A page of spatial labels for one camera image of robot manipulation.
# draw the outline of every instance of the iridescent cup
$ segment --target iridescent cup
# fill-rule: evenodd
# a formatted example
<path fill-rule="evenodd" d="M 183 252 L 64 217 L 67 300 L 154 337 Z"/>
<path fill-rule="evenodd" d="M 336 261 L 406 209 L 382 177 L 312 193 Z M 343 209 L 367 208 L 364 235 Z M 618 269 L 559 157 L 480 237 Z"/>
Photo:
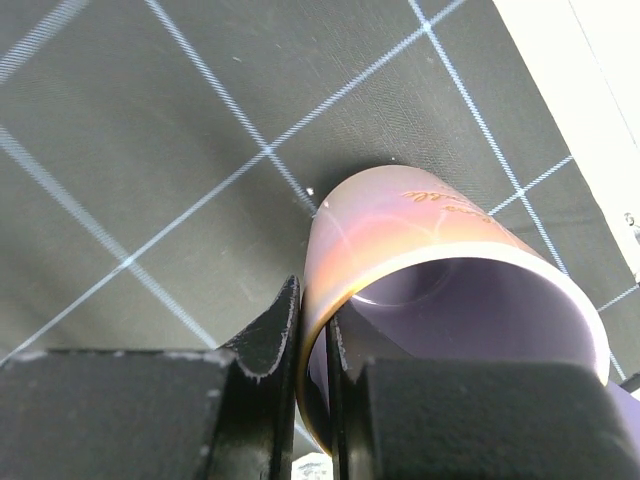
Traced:
<path fill-rule="evenodd" d="M 417 168 L 377 167 L 348 178 L 311 227 L 296 391 L 302 417 L 326 451 L 320 333 L 338 310 L 364 319 L 409 356 L 570 362 L 607 382 L 606 333 L 582 290 Z M 366 342 L 349 348 L 376 355 Z"/>

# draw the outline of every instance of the grid line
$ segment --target grid line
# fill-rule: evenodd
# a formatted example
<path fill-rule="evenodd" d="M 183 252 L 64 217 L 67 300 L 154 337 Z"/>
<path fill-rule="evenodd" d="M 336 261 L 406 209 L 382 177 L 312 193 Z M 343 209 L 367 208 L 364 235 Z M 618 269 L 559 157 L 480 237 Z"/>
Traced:
<path fill-rule="evenodd" d="M 0 60 L 0 85 L 84 10 L 91 0 L 64 0 L 49 12 Z"/>
<path fill-rule="evenodd" d="M 411 5 L 411 8 L 413 9 L 416 17 L 418 18 L 418 20 L 422 24 L 422 28 L 424 28 L 427 36 L 429 37 L 429 40 L 431 40 L 431 43 L 433 44 L 433 47 L 435 48 L 436 53 L 440 57 L 440 60 L 444 64 L 444 67 L 446 68 L 447 72 L 449 73 L 449 76 L 451 77 L 451 80 L 453 80 L 453 83 L 455 84 L 456 88 L 458 89 L 458 92 L 460 92 L 460 95 L 462 96 L 462 99 L 464 100 L 465 104 L 467 105 L 467 108 L 471 112 L 471 115 L 473 116 L 474 120 L 476 121 L 476 124 L 480 128 L 480 131 L 482 132 L 482 135 L 484 136 L 485 140 L 489 144 L 489 147 L 493 151 L 493 154 L 495 155 L 495 157 L 497 158 L 498 162 L 500 163 L 500 166 L 502 167 L 502 169 L 504 170 L 505 174 L 507 175 L 507 178 L 509 179 L 509 182 L 511 182 L 511 185 L 513 186 L 513 188 L 514 188 L 514 190 L 516 192 L 521 192 L 522 191 L 522 187 L 520 186 L 520 182 L 518 182 L 518 179 L 516 178 L 515 174 L 513 173 L 513 169 L 511 168 L 511 165 L 509 164 L 509 162 L 505 158 L 504 154 L 502 153 L 502 150 L 498 146 L 498 143 L 496 142 L 496 140 L 495 140 L 495 138 L 493 136 L 493 133 L 491 133 L 491 130 L 489 129 L 489 127 L 487 125 L 487 122 L 485 122 L 485 120 L 482 117 L 480 111 L 478 110 L 478 107 L 476 106 L 473 98 L 471 97 L 471 94 L 469 94 L 469 91 L 467 90 L 467 87 L 464 85 L 464 82 L 462 81 L 462 78 L 460 77 L 460 74 L 458 73 L 458 71 L 456 70 L 455 66 L 453 65 L 453 63 L 449 59 L 449 56 L 447 55 L 447 52 L 445 51 L 445 49 L 443 48 L 442 44 L 440 43 L 440 40 L 438 39 L 437 35 L 433 31 L 433 25 L 431 25 L 429 23 L 429 21 L 426 19 L 426 17 L 422 13 L 422 10 L 420 9 L 420 6 L 417 4 L 416 0 L 408 0 L 408 2 Z M 529 203 L 529 199 L 527 198 L 527 196 L 524 193 L 519 195 L 519 199 L 522 202 L 522 204 L 524 205 L 525 210 L 527 211 L 527 213 L 531 217 L 531 220 L 533 221 L 534 225 L 536 226 L 536 229 L 540 233 L 540 236 L 542 237 L 542 240 L 544 241 L 545 245 L 549 249 L 549 252 L 551 252 L 551 256 L 553 257 L 554 261 L 558 265 L 558 268 L 565 275 L 569 275 L 569 272 L 567 271 L 567 268 L 564 265 L 564 262 L 562 261 L 562 258 L 560 258 L 560 255 L 558 254 L 558 251 L 557 251 L 555 245 L 551 241 L 551 238 L 549 237 L 549 234 L 547 233 L 546 229 L 544 228 L 544 225 L 542 224 L 542 221 L 540 220 L 540 217 L 538 217 L 538 214 L 534 211 L 533 207 L 531 206 L 531 203 Z"/>
<path fill-rule="evenodd" d="M 506 208 L 507 206 L 511 205 L 515 200 L 520 198 L 522 195 L 527 193 L 529 190 L 531 190 L 533 187 L 538 185 L 543 180 L 546 180 L 547 178 L 549 178 L 552 174 L 556 173 L 558 170 L 560 170 L 562 167 L 564 167 L 567 163 L 569 163 L 572 160 L 573 160 L 573 156 L 571 156 L 571 155 L 569 155 L 568 157 L 565 157 L 563 160 L 560 160 L 558 163 L 556 163 L 553 167 L 548 169 L 546 172 L 542 173 L 541 175 L 536 177 L 534 180 L 529 182 L 526 187 L 521 188 L 516 193 L 511 195 L 509 198 L 507 198 L 504 202 L 499 203 L 498 205 L 493 207 L 491 210 L 489 210 L 487 215 L 493 217 L 499 211 L 501 211 L 504 208 Z"/>
<path fill-rule="evenodd" d="M 131 273 L 145 286 L 160 302 L 173 313 L 180 321 L 195 334 L 207 347 L 215 349 L 218 343 L 209 335 L 200 324 L 189 315 L 186 310 L 139 264 L 131 258 L 127 251 L 115 240 L 100 223 L 75 199 L 73 196 L 51 175 L 42 165 L 40 165 L 31 154 L 11 134 L 0 125 L 0 146 L 13 160 L 40 185 L 61 207 L 63 207 L 80 225 L 82 225 L 92 237 L 94 237 L 109 253 L 116 257 L 121 263 L 104 278 L 93 285 L 78 299 L 71 303 L 62 312 L 47 322 L 33 335 L 22 342 L 18 347 L 9 352 L 3 359 L 0 359 L 0 367 L 6 363 L 13 355 L 29 347 L 38 338 L 44 335 L 57 325 L 69 313 L 75 310 L 80 304 L 91 295 L 111 281 L 118 273 L 129 269 Z M 295 422 L 298 430 L 311 445 L 317 445 L 310 434 Z"/>
<path fill-rule="evenodd" d="M 122 245 L 2 125 L 0 125 L 0 146 L 20 168 L 82 225 L 100 245 L 121 262 L 119 267 L 122 268 L 120 271 L 128 268 L 140 283 L 177 316 L 207 347 L 212 349 L 218 347 L 213 337 L 146 270 L 130 258 Z"/>
<path fill-rule="evenodd" d="M 451 12 L 453 12 L 460 4 L 462 4 L 463 1 L 464 0 L 455 0 L 452 3 L 450 3 L 447 7 L 445 7 L 442 11 L 440 11 L 440 13 L 438 13 L 434 17 L 434 19 L 433 19 L 434 22 L 439 22 L 440 20 L 442 20 L 446 15 L 448 15 Z M 410 35 L 404 41 L 400 42 L 400 44 L 398 44 L 396 47 L 392 48 L 389 52 L 387 52 L 380 59 L 378 59 L 376 62 L 374 62 L 370 67 L 365 69 L 354 80 L 352 80 L 351 82 L 347 83 L 347 85 L 345 85 L 343 88 L 338 90 L 338 92 L 336 92 L 334 95 L 329 97 L 326 101 L 322 102 L 312 112 L 310 112 L 308 115 L 303 117 L 302 120 L 300 120 L 299 122 L 294 124 L 293 127 L 291 127 L 289 130 L 287 130 L 283 135 L 281 135 L 279 137 L 279 139 L 276 140 L 278 145 L 281 145 L 285 140 L 291 138 L 295 133 L 297 133 L 299 130 L 301 130 L 304 126 L 308 125 L 313 119 L 317 118 L 322 113 L 324 113 L 334 103 L 336 103 L 338 100 L 340 100 L 345 95 L 347 95 L 352 89 L 354 89 L 360 83 L 365 81 L 369 76 L 371 76 L 373 73 L 375 73 L 377 70 L 379 70 L 383 65 L 388 63 L 392 58 L 394 58 L 401 51 L 403 51 L 404 48 L 409 46 L 411 43 L 413 43 L 413 41 L 415 41 L 419 36 L 421 36 L 423 34 L 424 34 L 424 32 L 422 31 L 422 29 L 420 29 L 417 32 L 414 32 L 414 34 Z M 142 247 L 140 247 L 138 250 L 136 250 L 136 252 L 134 252 L 132 255 L 128 256 L 127 258 L 125 258 L 120 263 L 120 265 L 118 265 L 116 268 L 114 268 L 111 272 L 109 272 L 101 280 L 96 282 L 96 284 L 94 284 L 92 287 L 90 287 L 76 301 L 72 302 L 67 308 L 65 308 L 62 312 L 60 312 L 60 314 L 56 315 L 56 317 L 51 319 L 45 325 L 45 327 L 43 327 L 42 329 L 39 330 L 40 333 L 37 332 L 32 337 L 27 339 L 28 340 L 28 344 L 27 345 L 21 345 L 20 349 L 26 348 L 28 345 L 31 345 L 42 333 L 45 333 L 53 325 L 55 325 L 58 322 L 60 322 L 66 315 L 71 313 L 75 308 L 77 308 L 84 301 L 86 301 L 89 297 L 91 297 L 91 295 L 93 295 L 100 288 L 102 288 L 102 286 L 104 286 L 106 283 L 108 283 L 118 273 L 120 273 L 122 270 L 128 268 L 131 264 L 133 264 L 133 262 L 135 262 L 137 260 L 137 258 L 139 258 L 142 254 L 144 254 L 150 248 L 152 248 L 156 243 L 158 243 L 160 240 L 162 240 L 162 238 L 164 238 L 171 231 L 173 231 L 175 228 L 177 228 L 181 223 L 186 221 L 191 215 L 193 215 L 196 211 L 198 211 L 200 208 L 202 208 L 207 202 L 209 202 L 214 197 L 216 197 L 217 195 L 222 193 L 222 191 L 224 191 L 227 187 L 229 187 L 231 184 L 233 184 L 238 178 L 240 178 L 247 171 L 249 171 L 253 166 L 255 166 L 262 158 L 264 158 L 265 155 L 266 155 L 266 153 L 264 151 L 258 153 L 253 158 L 251 158 L 249 161 L 247 161 L 245 164 L 243 164 L 241 167 L 239 167 L 235 172 L 233 172 L 231 175 L 229 175 L 225 180 L 223 180 L 221 183 L 216 185 L 211 191 L 209 191 L 207 194 L 205 194 L 203 197 L 201 197 L 200 200 L 198 200 L 191 207 L 189 207 L 187 210 L 185 210 L 181 215 L 179 215 L 176 219 L 174 219 L 172 222 L 170 222 L 165 228 L 163 228 L 160 232 L 158 232 L 156 235 L 154 235 L 149 241 L 147 241 Z"/>
<path fill-rule="evenodd" d="M 189 43 L 187 38 L 183 35 L 180 29 L 176 26 L 175 22 L 169 17 L 167 12 L 162 8 L 162 6 L 156 2 L 156 0 L 144 0 L 145 3 L 149 6 L 151 11 L 155 14 L 155 16 L 160 20 L 160 23 L 164 26 L 164 28 L 169 32 L 169 34 L 173 37 L 176 43 L 180 46 L 184 54 L 189 58 L 191 63 L 196 67 L 198 72 L 205 78 L 207 83 L 213 88 L 213 90 L 218 94 L 220 99 L 224 102 L 227 108 L 231 111 L 234 117 L 240 122 L 240 125 L 244 127 L 249 136 L 253 138 L 253 140 L 258 144 L 258 146 L 262 149 L 262 151 L 271 159 L 272 163 L 278 169 L 280 174 L 284 177 L 286 182 L 291 186 L 295 194 L 302 201 L 304 206 L 311 212 L 311 214 L 315 214 L 317 207 L 313 200 L 309 197 L 306 190 L 302 188 L 298 180 L 291 173 L 291 171 L 287 168 L 284 162 L 276 155 L 274 149 L 267 144 L 264 137 L 258 132 L 255 125 L 249 120 L 244 111 L 240 108 L 238 103 L 233 99 L 233 97 L 229 94 L 229 91 L 225 88 L 222 82 L 214 75 L 211 69 L 207 66 L 207 64 L 202 60 L 198 52 L 193 48 L 193 46 Z"/>

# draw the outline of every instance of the cutting mat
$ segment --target cutting mat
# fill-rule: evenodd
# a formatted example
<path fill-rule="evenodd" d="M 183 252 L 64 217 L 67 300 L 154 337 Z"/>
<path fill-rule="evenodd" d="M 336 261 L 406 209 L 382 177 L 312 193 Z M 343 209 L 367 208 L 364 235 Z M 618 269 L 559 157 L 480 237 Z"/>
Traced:
<path fill-rule="evenodd" d="M 489 0 L 6 0 L 0 53 L 3 357 L 218 345 L 302 274 L 324 195 L 401 163 L 570 275 L 612 379 L 640 370 L 638 286 Z"/>

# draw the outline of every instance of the black plastic part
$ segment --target black plastic part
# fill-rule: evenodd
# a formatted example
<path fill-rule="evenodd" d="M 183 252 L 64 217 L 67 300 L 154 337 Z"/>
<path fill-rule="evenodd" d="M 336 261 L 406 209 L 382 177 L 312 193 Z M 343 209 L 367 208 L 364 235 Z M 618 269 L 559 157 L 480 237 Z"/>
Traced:
<path fill-rule="evenodd" d="M 597 378 L 565 364 L 371 359 L 348 375 L 327 333 L 340 480 L 640 478 Z"/>
<path fill-rule="evenodd" d="M 288 479 L 300 290 L 215 352 L 19 354 L 0 370 L 1 479 Z"/>

